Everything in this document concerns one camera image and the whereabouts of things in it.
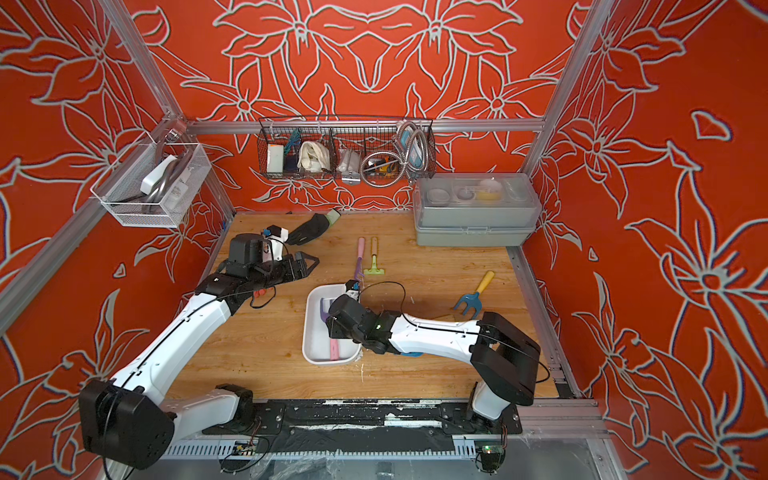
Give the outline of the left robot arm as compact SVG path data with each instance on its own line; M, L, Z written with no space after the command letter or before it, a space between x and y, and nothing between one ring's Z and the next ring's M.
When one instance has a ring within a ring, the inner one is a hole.
M227 259L144 351L110 379L83 387L78 409L85 450L145 470L174 443L205 429L252 426L253 394L242 387L223 384L183 401L166 395L205 341L244 303L262 290L309 277L319 263L304 252L290 253L275 227L235 236Z

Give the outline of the blue rake yellow handle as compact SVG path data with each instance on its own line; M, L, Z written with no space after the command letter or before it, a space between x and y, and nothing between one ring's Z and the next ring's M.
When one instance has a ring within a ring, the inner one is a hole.
M483 312L481 294L495 277L493 270L488 270L472 293L462 295L453 308L455 320L477 320Z

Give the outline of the green rake wooden handle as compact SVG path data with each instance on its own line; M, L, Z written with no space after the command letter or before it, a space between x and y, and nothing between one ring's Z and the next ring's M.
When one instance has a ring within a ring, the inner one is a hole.
M363 273L367 276L384 275L386 270L381 268L378 264L379 255L379 241L377 237L370 239L370 266L363 270Z

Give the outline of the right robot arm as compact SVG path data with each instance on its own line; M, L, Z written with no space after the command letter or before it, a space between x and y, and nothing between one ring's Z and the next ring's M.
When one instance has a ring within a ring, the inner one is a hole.
M478 320L447 322L382 311L350 294L333 300L329 336L350 340L379 355L427 354L472 366L481 378L471 395L472 412L496 421L511 405L534 403L541 347L496 312Z

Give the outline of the narrow purple rake pink handle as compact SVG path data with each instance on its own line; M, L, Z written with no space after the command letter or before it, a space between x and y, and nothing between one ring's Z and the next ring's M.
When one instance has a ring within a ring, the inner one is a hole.
M357 255L356 255L354 279L360 283L363 283L364 281L363 257L365 253L365 245L366 245L366 239L364 237L359 237L357 241Z

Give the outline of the white plastic storage box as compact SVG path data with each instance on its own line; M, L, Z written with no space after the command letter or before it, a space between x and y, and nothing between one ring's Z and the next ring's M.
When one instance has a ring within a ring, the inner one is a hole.
M314 288L308 295L302 339L304 358L316 366L341 366L362 358L362 347L352 340L332 339L326 318L331 303L346 292L344 284L328 284Z

